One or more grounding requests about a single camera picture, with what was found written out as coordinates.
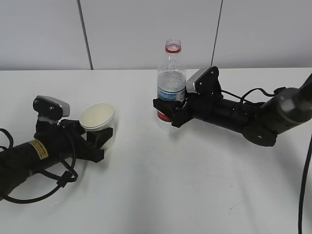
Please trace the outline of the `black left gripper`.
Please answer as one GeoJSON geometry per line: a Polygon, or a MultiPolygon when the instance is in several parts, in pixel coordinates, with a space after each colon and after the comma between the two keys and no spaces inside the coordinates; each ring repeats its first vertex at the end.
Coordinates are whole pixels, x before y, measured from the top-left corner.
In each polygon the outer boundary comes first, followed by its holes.
{"type": "Polygon", "coordinates": [[[98,163],[104,159],[104,149],[113,144],[113,128],[88,131],[78,120],[63,119],[60,122],[36,122],[35,139],[55,157],[75,156],[77,159],[98,163]]]}

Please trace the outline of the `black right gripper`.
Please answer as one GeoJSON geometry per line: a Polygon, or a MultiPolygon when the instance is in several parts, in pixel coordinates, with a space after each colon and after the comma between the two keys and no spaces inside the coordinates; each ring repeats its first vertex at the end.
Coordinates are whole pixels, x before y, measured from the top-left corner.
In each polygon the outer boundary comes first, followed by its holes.
{"type": "Polygon", "coordinates": [[[191,95],[179,105],[178,101],[153,99],[153,106],[168,119],[174,127],[181,127],[192,119],[210,122],[213,107],[223,99],[223,95],[191,95]]]}

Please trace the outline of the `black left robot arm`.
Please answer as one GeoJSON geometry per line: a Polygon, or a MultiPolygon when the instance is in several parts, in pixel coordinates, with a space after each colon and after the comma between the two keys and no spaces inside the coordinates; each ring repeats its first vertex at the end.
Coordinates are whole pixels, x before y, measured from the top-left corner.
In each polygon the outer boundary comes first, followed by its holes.
{"type": "Polygon", "coordinates": [[[104,159],[103,145],[113,136],[113,128],[88,132],[77,120],[59,123],[37,121],[34,139],[0,153],[0,198],[16,204],[31,204],[47,199],[67,183],[76,182],[76,160],[98,163],[104,159]],[[17,199],[10,193],[27,178],[41,174],[56,181],[56,187],[32,199],[17,199]]]}

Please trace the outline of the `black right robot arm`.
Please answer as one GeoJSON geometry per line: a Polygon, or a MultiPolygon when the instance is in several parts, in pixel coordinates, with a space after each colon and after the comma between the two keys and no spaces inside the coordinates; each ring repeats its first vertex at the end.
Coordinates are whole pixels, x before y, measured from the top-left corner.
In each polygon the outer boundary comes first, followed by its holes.
{"type": "Polygon", "coordinates": [[[157,98],[153,106],[174,127],[199,119],[240,133],[256,145],[271,147],[279,134],[312,118],[312,78],[308,77],[300,88],[276,89],[269,101],[251,104],[225,99],[218,73],[209,72],[195,80],[195,92],[188,92],[185,101],[157,98]]]}

